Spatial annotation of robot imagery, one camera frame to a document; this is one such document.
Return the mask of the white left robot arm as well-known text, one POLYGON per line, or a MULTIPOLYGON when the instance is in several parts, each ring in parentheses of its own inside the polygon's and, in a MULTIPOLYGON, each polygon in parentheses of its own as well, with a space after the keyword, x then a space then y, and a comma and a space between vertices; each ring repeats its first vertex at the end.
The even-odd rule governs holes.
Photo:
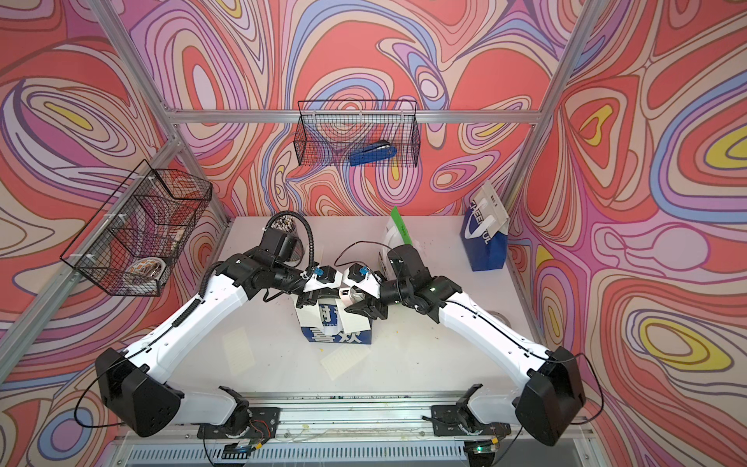
POLYGON ((266 229, 259 246, 218 263, 200 292, 156 330, 123 351, 109 348, 100 354, 95 371, 104 405, 142 438, 171 424, 211 425, 229 438, 244 436, 252 414, 237 391, 222 385, 203 392, 169 380, 203 338, 259 292, 301 296, 340 285, 342 275, 330 266, 287 266, 292 249, 286 233, 266 229))

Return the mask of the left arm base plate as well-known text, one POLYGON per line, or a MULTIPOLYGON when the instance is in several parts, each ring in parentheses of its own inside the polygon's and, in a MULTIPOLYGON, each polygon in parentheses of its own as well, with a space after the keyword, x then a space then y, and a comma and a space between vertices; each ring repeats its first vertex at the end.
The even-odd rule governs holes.
POLYGON ((266 442, 276 436, 280 414, 278 407, 236 408, 221 425, 200 424, 198 439, 266 442))

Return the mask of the blue white paper bag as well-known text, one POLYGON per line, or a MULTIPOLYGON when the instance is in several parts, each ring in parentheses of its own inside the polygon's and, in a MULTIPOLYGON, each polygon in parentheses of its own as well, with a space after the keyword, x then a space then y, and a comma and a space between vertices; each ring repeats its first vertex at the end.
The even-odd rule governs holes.
POLYGON ((371 318, 349 313, 345 306, 351 304, 350 299, 321 291, 318 296, 297 299, 295 312, 305 339, 315 344, 372 344, 371 318))

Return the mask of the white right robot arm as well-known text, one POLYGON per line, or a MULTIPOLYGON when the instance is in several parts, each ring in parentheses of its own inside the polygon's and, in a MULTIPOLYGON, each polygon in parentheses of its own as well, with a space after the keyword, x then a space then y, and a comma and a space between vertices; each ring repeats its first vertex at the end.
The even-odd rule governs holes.
POLYGON ((554 446, 585 406, 578 357, 560 346, 550 350, 532 342, 480 307, 456 282, 434 276, 418 251, 407 244, 390 249, 387 261, 394 274, 378 278, 368 267, 351 264, 342 282, 363 294, 346 311, 385 319, 390 305, 402 305, 459 334, 485 353, 511 379, 509 396, 490 394, 476 385, 466 405, 473 420, 504 423, 508 414, 536 441, 554 446))

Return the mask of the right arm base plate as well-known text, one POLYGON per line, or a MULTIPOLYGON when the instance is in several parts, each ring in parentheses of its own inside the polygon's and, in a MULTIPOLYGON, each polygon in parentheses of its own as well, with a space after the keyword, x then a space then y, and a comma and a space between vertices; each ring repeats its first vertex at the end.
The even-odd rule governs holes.
POLYGON ((482 423, 467 408, 457 404, 434 405, 430 408, 429 416, 422 416, 422 419, 432 425, 437 437, 490 436, 503 439, 512 433, 510 424, 482 423))

